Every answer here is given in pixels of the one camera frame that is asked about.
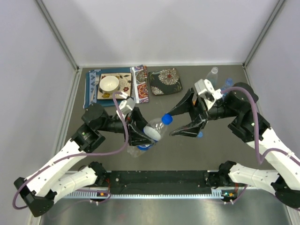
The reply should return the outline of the red-blue label water bottle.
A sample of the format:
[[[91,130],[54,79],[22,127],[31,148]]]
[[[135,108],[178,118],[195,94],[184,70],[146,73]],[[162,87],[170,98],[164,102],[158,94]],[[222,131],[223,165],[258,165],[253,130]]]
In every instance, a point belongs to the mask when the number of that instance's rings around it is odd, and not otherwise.
[[[128,146],[127,153],[136,158],[152,148],[162,139],[173,118],[170,114],[165,114],[162,118],[151,120],[144,128],[143,133],[154,141],[154,144],[139,144],[137,146]]]

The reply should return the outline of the green label water bottle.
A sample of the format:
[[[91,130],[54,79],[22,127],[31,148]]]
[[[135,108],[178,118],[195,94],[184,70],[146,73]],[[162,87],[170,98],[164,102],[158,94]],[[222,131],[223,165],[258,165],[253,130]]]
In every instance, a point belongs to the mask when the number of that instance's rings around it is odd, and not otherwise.
[[[210,83],[212,84],[212,86],[214,88],[216,88],[217,86],[217,82],[218,82],[218,68],[217,67],[213,67],[211,69],[211,71],[206,75],[206,78],[208,81],[210,81]]]

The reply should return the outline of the blue label water bottle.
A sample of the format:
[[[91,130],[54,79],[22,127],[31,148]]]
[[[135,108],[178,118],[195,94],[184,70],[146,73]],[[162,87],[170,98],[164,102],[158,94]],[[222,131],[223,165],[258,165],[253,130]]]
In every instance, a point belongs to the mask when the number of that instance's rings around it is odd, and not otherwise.
[[[224,85],[221,87],[221,91],[224,91],[230,87],[233,86],[233,80],[232,78],[227,78]],[[224,99],[226,97],[226,95],[228,94],[228,92],[223,93],[222,95],[222,99]]]

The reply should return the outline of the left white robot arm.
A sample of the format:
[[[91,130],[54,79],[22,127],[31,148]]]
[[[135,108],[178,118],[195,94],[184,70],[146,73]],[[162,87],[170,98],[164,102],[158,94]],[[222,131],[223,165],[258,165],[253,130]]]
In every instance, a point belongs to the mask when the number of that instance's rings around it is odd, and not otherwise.
[[[37,218],[68,194],[85,186],[101,186],[106,182],[106,171],[98,162],[91,162],[79,172],[65,176],[82,159],[115,155],[127,146],[155,144],[155,139],[143,131],[147,121],[139,108],[130,106],[127,100],[123,104],[124,107],[117,104],[117,113],[114,116],[110,116],[103,106],[91,104],[82,116],[83,124],[64,147],[37,172],[14,181],[17,193],[13,198],[13,207],[21,210],[16,205],[17,196],[20,196],[26,204],[25,207]],[[102,131],[123,134],[124,144],[115,151],[95,153],[95,149],[105,141]]]

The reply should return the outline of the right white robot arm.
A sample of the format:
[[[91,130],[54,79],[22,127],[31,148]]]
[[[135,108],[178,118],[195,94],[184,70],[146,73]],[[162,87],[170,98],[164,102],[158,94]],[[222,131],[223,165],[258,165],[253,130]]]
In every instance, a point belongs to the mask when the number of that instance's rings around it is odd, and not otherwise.
[[[170,110],[170,115],[188,113],[191,122],[171,132],[172,136],[196,137],[208,121],[232,117],[231,132],[255,150],[259,164],[267,161],[273,171],[253,169],[233,161],[222,163],[208,175],[211,187],[243,184],[262,189],[284,205],[300,208],[300,160],[277,136],[270,123],[258,112],[258,96],[246,83],[227,89],[214,89],[208,80],[200,80]]]

